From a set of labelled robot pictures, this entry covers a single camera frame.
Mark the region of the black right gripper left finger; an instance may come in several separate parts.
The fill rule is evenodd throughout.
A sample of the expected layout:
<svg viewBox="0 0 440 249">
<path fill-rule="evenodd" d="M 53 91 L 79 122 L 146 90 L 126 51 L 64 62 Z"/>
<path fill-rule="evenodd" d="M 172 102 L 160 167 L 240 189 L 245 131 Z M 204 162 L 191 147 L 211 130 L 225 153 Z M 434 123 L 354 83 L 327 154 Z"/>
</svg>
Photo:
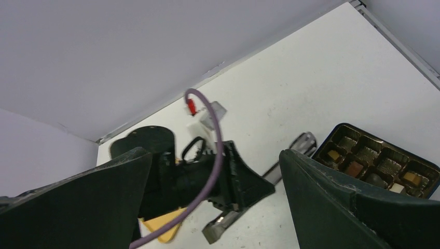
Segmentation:
<svg viewBox="0 0 440 249">
<path fill-rule="evenodd" d="M 137 147 L 56 183 L 1 197 L 1 248 L 128 248 L 152 162 Z"/>
</svg>

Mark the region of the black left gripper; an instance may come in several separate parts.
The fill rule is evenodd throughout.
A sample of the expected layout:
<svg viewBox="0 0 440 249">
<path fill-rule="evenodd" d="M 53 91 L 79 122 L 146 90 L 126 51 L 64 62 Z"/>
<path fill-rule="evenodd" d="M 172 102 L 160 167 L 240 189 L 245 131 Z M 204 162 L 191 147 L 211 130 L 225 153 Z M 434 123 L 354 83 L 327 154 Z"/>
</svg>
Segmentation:
<svg viewBox="0 0 440 249">
<path fill-rule="evenodd" d="M 233 141 L 225 141 L 221 181 L 221 211 L 242 212 L 275 192 L 274 184 L 253 171 Z M 161 126 L 146 126 L 115 140 L 109 147 L 116 158 L 136 147 L 152 155 L 138 217 L 150 220 L 187 207 L 205 186 L 216 154 L 205 145 L 189 160 L 175 162 L 174 133 Z"/>
</svg>

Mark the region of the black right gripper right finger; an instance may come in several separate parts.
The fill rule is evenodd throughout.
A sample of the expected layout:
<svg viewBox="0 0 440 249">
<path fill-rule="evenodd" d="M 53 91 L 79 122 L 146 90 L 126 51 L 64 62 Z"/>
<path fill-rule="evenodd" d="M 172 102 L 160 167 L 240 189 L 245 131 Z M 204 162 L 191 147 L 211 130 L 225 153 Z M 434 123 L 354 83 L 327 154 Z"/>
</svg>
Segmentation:
<svg viewBox="0 0 440 249">
<path fill-rule="evenodd" d="M 439 202 L 373 186 L 294 150 L 279 155 L 301 248 L 439 248 Z"/>
</svg>

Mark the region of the blue chocolate box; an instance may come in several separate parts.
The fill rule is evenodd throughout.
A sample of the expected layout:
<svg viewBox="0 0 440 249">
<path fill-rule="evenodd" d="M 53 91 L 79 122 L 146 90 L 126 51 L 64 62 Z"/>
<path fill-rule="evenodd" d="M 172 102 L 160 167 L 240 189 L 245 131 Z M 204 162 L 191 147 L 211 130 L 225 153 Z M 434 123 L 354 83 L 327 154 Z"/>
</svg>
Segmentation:
<svg viewBox="0 0 440 249">
<path fill-rule="evenodd" d="M 348 123 L 334 127 L 313 159 L 344 174 L 357 161 L 364 169 L 356 179 L 387 190 L 398 183 L 408 196 L 428 199 L 439 187 L 437 165 Z"/>
</svg>

